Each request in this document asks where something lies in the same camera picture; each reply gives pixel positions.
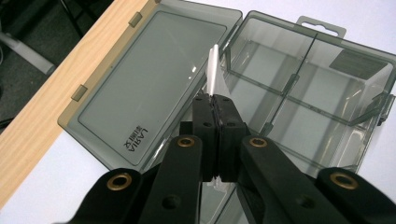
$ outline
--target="box lid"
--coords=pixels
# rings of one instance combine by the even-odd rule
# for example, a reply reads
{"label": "box lid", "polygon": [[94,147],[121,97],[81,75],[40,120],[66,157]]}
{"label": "box lid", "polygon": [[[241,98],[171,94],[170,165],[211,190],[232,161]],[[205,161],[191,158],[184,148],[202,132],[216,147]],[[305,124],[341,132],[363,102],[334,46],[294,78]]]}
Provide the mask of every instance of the box lid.
{"label": "box lid", "polygon": [[233,9],[148,1],[60,125],[108,168],[142,169],[204,84],[209,49],[224,46],[241,19]]}

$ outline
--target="hanging tab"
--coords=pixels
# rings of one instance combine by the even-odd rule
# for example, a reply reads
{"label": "hanging tab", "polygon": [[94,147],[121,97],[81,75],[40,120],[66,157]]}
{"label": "hanging tab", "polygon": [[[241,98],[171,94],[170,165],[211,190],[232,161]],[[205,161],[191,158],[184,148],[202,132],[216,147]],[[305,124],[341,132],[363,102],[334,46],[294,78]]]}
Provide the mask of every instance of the hanging tab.
{"label": "hanging tab", "polygon": [[76,89],[75,93],[72,95],[72,100],[78,102],[81,97],[85,94],[87,91],[87,88],[83,85],[79,85],[79,87]]}
{"label": "hanging tab", "polygon": [[297,20],[297,24],[299,24],[303,27],[307,27],[307,28],[322,32],[327,35],[334,35],[339,38],[344,38],[344,36],[347,33],[346,28],[332,25],[332,24],[329,24],[324,21],[318,21],[318,20],[315,20],[315,19],[312,19],[312,18],[309,18],[306,16],[301,16]]}
{"label": "hanging tab", "polygon": [[140,20],[142,20],[143,16],[140,12],[136,12],[134,14],[134,16],[132,17],[132,19],[129,21],[129,24],[135,28],[136,25],[140,22]]}

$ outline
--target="wooden plank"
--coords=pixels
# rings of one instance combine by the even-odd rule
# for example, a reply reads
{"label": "wooden plank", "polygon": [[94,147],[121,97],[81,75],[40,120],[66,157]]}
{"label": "wooden plank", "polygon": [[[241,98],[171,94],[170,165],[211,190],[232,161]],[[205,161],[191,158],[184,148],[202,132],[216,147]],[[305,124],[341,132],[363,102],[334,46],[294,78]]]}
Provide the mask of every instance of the wooden plank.
{"label": "wooden plank", "polygon": [[71,95],[87,80],[146,2],[115,0],[0,135],[0,208],[61,133],[57,119]]}

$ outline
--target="transparent plastic box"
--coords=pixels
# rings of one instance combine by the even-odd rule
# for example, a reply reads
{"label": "transparent plastic box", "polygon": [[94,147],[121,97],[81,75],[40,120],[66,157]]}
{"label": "transparent plastic box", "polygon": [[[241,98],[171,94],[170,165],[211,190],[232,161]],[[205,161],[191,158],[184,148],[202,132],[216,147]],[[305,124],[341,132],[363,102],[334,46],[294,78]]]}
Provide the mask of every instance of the transparent plastic box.
{"label": "transparent plastic box", "polygon": [[[268,136],[300,170],[357,171],[394,97],[396,57],[252,11],[149,1],[60,125],[109,169],[161,162],[191,99],[205,89],[209,50],[252,133]],[[201,223],[244,223],[231,184],[203,184]]]}

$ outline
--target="white surface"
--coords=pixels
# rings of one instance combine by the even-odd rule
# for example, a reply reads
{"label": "white surface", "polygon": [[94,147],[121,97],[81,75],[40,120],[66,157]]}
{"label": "white surface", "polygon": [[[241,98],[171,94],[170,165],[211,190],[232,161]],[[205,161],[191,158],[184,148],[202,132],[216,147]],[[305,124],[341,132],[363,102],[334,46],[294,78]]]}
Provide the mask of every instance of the white surface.
{"label": "white surface", "polygon": [[[345,39],[396,54],[396,1],[198,0],[214,6],[254,9],[286,21],[301,15],[346,28]],[[396,202],[396,109],[376,129],[360,174]],[[106,168],[63,132],[0,212],[0,223],[65,222]]]}
{"label": "white surface", "polygon": [[0,212],[0,223],[54,223],[73,217],[107,168],[62,132]]}

